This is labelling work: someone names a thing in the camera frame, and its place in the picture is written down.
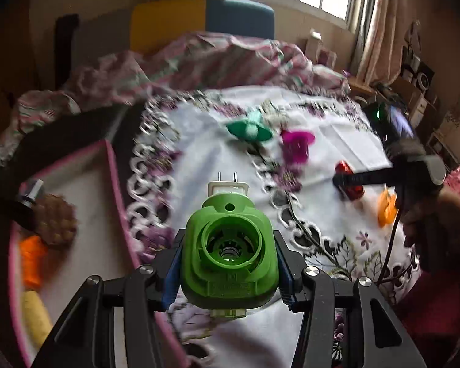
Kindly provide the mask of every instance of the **hand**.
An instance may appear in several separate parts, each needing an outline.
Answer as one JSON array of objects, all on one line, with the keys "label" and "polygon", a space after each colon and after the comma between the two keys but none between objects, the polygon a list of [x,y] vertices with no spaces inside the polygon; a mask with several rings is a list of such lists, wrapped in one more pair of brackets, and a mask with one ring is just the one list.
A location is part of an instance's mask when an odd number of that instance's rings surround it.
[{"label": "hand", "polygon": [[453,192],[450,188],[444,187],[439,194],[427,197],[416,203],[409,211],[402,215],[400,221],[404,224],[404,234],[406,239],[404,246],[422,242],[422,237],[426,237],[428,245],[433,242],[430,234],[420,234],[419,223],[427,216],[434,214],[437,216],[440,225],[447,236],[447,252],[449,264],[460,266],[460,195]]}]

